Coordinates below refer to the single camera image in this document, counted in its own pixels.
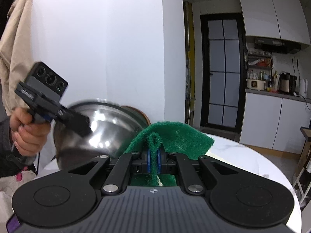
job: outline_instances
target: white electric kettle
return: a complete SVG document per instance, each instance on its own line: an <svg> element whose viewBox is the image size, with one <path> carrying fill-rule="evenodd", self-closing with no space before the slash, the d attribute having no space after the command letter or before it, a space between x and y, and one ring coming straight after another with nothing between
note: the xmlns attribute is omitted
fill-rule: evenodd
<svg viewBox="0 0 311 233"><path fill-rule="evenodd" d="M299 81L299 95L303 97L307 97L308 91L308 80L307 79L300 79Z"/></svg>

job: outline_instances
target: white round table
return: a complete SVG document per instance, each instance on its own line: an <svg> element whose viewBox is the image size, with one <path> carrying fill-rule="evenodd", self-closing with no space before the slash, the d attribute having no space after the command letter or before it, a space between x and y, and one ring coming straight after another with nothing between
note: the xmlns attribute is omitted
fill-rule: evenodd
<svg viewBox="0 0 311 233"><path fill-rule="evenodd" d="M229 139L208 134L215 142L206 155L229 163L248 172L258 174L285 186L293 194L295 206L287 226L296 233L301 233L301 212L296 193L285 175L270 160L245 145ZM59 171L56 159L51 161L37 176Z"/></svg>

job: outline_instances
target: green cloth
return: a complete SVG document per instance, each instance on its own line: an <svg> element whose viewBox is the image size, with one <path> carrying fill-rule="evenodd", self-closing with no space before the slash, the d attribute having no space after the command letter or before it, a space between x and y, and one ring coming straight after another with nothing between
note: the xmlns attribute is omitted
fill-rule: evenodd
<svg viewBox="0 0 311 233"><path fill-rule="evenodd" d="M132 140L124 152L141 152L150 149L150 174L134 175L131 185L159 186L160 179L163 186L176 186L174 175L157 174L156 157L161 143L166 152L184 153L189 159L197 160L211 148L214 139L180 122L158 122L148 126Z"/></svg>

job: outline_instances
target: stainless steel bowl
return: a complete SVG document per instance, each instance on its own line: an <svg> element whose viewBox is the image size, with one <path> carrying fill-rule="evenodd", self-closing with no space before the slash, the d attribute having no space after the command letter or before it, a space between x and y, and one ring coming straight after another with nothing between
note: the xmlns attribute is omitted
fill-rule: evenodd
<svg viewBox="0 0 311 233"><path fill-rule="evenodd" d="M99 155L118 158L137 133L148 126L141 113L105 100L80 102L71 109L90 118L92 134L80 137L62 123L55 124L53 136L60 169Z"/></svg>

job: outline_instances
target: human hand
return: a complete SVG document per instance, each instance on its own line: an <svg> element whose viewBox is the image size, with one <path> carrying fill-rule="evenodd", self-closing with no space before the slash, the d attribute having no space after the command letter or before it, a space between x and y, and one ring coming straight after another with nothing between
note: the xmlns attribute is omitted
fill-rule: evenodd
<svg viewBox="0 0 311 233"><path fill-rule="evenodd" d="M31 121L32 115L23 108L16 108L10 117L12 142L23 156L34 156L41 151L51 129L49 122L38 124Z"/></svg>

